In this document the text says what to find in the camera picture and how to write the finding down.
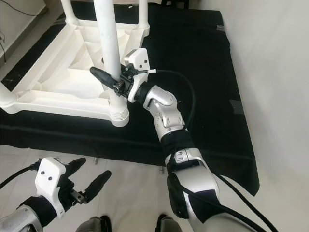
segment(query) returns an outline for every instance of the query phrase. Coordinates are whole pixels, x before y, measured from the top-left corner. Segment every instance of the white plastic base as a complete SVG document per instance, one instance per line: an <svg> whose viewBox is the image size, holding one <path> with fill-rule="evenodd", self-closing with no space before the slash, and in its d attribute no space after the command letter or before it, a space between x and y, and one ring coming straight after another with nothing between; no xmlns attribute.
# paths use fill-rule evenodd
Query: white plastic base
<svg viewBox="0 0 309 232"><path fill-rule="evenodd" d="M116 24L119 55L140 48L149 28ZM8 113L21 110L98 118L122 127L128 111L110 108L111 92L89 72L91 66L104 69L100 35L96 21L78 20L67 24L42 53L12 93L18 99L1 105Z"/></svg>

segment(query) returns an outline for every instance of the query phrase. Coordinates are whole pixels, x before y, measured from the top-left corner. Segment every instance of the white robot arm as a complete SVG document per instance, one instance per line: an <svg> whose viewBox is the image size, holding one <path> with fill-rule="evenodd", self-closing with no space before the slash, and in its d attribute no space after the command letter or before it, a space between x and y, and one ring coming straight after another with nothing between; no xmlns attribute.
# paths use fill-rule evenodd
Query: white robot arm
<svg viewBox="0 0 309 232"><path fill-rule="evenodd" d="M128 98L130 102L140 103L153 116L154 126L166 155L165 164L169 174L167 184L171 208L175 215L187 219L195 232L204 232L205 222L212 216L222 213L234 216L234 221L235 218L242 221L242 227L245 229L242 231L266 232L245 216L220 204L219 189L213 173L199 149L195 147L186 128L193 113L191 112L185 125L177 109L175 96L156 85L147 83L149 73L165 72L177 74L182 78L184 76L173 71L150 70L145 48L132 51L125 60L126 66L122 67L120 81L112 79L108 73L95 67L90 68L90 72L102 84L113 89L117 95ZM193 93L194 108L194 90L191 83L187 79L186 81ZM246 204L254 209L259 217L263 217L263 221L267 221L266 224L272 227L272 231L277 232L248 201Z"/></svg>
<svg viewBox="0 0 309 232"><path fill-rule="evenodd" d="M62 218L77 203L89 203L103 188L111 172L99 175L84 192L73 189L68 179L84 163L85 158L65 164L52 157L36 163L36 197L29 197L10 215L0 219L1 232L42 232L54 218Z"/></svg>

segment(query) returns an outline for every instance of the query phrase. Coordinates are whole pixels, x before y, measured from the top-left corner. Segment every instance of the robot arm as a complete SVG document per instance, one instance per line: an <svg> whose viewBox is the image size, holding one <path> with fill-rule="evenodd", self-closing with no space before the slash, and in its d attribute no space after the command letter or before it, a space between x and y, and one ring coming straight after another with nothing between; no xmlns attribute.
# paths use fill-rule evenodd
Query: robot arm
<svg viewBox="0 0 309 232"><path fill-rule="evenodd" d="M203 202L190 197L176 184L179 183L200 197L219 203L217 183L199 149L195 148L188 131L184 128L184 120L177 109L175 96L146 82L148 73L155 73L154 70L143 70L144 64L149 64L146 49L132 51L125 60L131 60L132 63L126 63L126 66L122 67L119 82L95 67L90 68L90 72L118 95L125 96L130 102L137 101L151 113L166 154L165 164L169 173L167 183L172 210L178 217L188 219L192 228L199 231L198 228L202 227L208 218L221 211L205 207Z"/></svg>
<svg viewBox="0 0 309 232"><path fill-rule="evenodd" d="M29 197L12 214L0 219L1 232L42 232L54 218L62 218L77 203L90 202L110 178L105 171L91 182L84 192L73 189L68 179L86 162L85 158L65 164L52 157L40 161L35 179L37 197Z"/></svg>

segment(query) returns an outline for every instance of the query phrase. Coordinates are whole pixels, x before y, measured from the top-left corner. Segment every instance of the black shoe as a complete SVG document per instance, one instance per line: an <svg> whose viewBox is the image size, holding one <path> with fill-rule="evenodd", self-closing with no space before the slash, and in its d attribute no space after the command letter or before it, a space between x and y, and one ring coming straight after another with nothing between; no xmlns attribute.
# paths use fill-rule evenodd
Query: black shoe
<svg viewBox="0 0 309 232"><path fill-rule="evenodd" d="M101 219L101 230L102 232L112 232L111 220L107 215L100 217Z"/></svg>
<svg viewBox="0 0 309 232"><path fill-rule="evenodd" d="M167 217L167 215L165 214L161 214L159 217L158 217L158 221L156 222L156 228L155 228L155 232L160 232L160 228L161 228L161 220L163 218Z"/></svg>

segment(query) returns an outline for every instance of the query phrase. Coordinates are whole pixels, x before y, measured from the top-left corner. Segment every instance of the chair leg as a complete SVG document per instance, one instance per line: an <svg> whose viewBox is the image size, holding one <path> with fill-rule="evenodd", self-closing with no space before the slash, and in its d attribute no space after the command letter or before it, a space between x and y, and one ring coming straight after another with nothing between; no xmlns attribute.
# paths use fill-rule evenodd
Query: chair leg
<svg viewBox="0 0 309 232"><path fill-rule="evenodd" d="M189 9L189 0L184 0L184 9Z"/></svg>
<svg viewBox="0 0 309 232"><path fill-rule="evenodd" d="M171 6L172 7L177 7L177 0L171 1Z"/></svg>
<svg viewBox="0 0 309 232"><path fill-rule="evenodd" d="M161 6L166 6L166 5L167 5L167 3L168 3L168 1L167 1L167 0L162 0L162 2L161 2Z"/></svg>
<svg viewBox="0 0 309 232"><path fill-rule="evenodd" d="M160 174L163 175L164 174L164 167L160 166Z"/></svg>

